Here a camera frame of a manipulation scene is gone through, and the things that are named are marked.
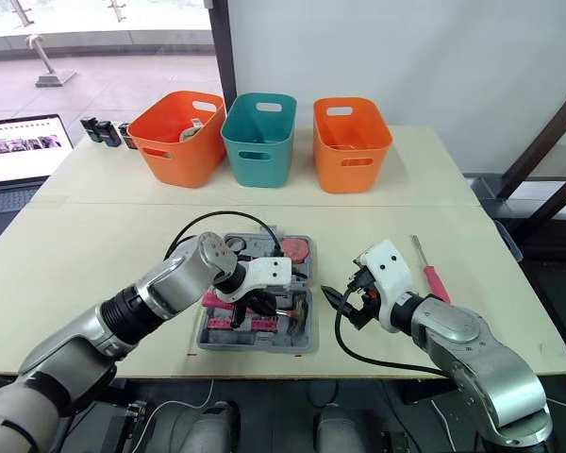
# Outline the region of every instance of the teal basket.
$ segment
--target teal basket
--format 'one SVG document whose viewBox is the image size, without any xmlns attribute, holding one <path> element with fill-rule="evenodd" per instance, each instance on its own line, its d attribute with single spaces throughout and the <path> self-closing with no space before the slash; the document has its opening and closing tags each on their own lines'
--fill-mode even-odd
<svg viewBox="0 0 566 453">
<path fill-rule="evenodd" d="M 249 92 L 235 99 L 222 136 L 241 185 L 280 187 L 287 182 L 295 106 L 291 96 L 268 92 Z"/>
</svg>

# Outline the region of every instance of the laptop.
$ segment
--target laptop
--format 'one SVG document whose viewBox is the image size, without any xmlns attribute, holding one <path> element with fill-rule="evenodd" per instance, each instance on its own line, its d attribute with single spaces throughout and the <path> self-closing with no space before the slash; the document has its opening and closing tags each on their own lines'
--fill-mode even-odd
<svg viewBox="0 0 566 453">
<path fill-rule="evenodd" d="M 72 149 L 56 114 L 0 120 L 0 234 Z"/>
</svg>

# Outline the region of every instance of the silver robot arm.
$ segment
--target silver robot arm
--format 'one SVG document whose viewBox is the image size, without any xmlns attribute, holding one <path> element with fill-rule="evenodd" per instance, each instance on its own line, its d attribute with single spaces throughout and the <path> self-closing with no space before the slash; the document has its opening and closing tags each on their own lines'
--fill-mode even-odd
<svg viewBox="0 0 566 453">
<path fill-rule="evenodd" d="M 401 330 L 412 337 L 457 384 L 487 451 L 547 451 L 537 449 L 553 430 L 545 391 L 528 364 L 492 336 L 480 315 L 433 295 L 417 295 L 411 272 L 390 241 L 371 247 L 355 264 L 360 269 L 348 288 L 364 291 L 365 307 L 349 307 L 343 314 L 357 328 L 376 318 L 388 332 Z"/>
<path fill-rule="evenodd" d="M 17 379 L 0 389 L 0 452 L 46 452 L 59 418 L 90 404 L 115 377 L 116 361 L 210 287 L 237 302 L 254 290 L 290 283 L 289 258 L 241 263 L 209 232 L 182 243 L 147 275 L 31 351 Z"/>
</svg>

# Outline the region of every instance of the basket handle hole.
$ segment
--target basket handle hole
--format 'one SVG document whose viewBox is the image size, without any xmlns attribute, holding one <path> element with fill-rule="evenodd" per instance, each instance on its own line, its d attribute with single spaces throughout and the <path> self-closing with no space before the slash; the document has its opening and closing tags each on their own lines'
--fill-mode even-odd
<svg viewBox="0 0 566 453">
<path fill-rule="evenodd" d="M 352 115 L 352 107 L 330 107 L 327 109 L 328 116 L 348 116 Z"/>
<path fill-rule="evenodd" d="M 256 151 L 240 151 L 239 157 L 249 160 L 270 160 L 271 155 L 268 153 L 257 153 Z"/>
<path fill-rule="evenodd" d="M 373 159 L 344 159 L 341 161 L 342 167 L 366 167 L 367 165 L 372 165 L 374 163 Z"/>
<path fill-rule="evenodd" d="M 281 111 L 283 106 L 275 102 L 258 102 L 256 103 L 256 109 L 260 111 Z"/>
<path fill-rule="evenodd" d="M 209 102 L 203 101 L 192 101 L 192 107 L 195 110 L 205 110 L 205 111 L 216 111 L 216 106 L 214 104 L 210 104 Z"/>
<path fill-rule="evenodd" d="M 143 148 L 145 154 L 149 156 L 153 156 L 155 158 L 162 158 L 162 159 L 171 159 L 172 155 L 170 153 L 166 153 L 165 151 L 159 151 L 158 149 L 151 149 L 151 148 Z"/>
</svg>

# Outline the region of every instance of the red screwdriver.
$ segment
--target red screwdriver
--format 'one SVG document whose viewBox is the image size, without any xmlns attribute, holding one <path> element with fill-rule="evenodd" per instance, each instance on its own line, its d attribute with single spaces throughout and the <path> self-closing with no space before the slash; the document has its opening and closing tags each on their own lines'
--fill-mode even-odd
<svg viewBox="0 0 566 453">
<path fill-rule="evenodd" d="M 442 299 L 447 304 L 451 303 L 451 298 L 449 297 L 448 292 L 444 289 L 444 285 L 442 284 L 442 280 L 438 277 L 438 273 L 434 266 L 430 266 L 427 263 L 427 259 L 425 258 L 424 250 L 422 249 L 422 244 L 419 242 L 419 238 L 416 235 L 411 236 L 413 238 L 413 242 L 419 251 L 419 254 L 422 256 L 422 260 L 424 260 L 425 268 L 424 273 L 425 277 L 427 278 L 427 284 L 430 287 L 430 291 L 440 299 Z"/>
</svg>

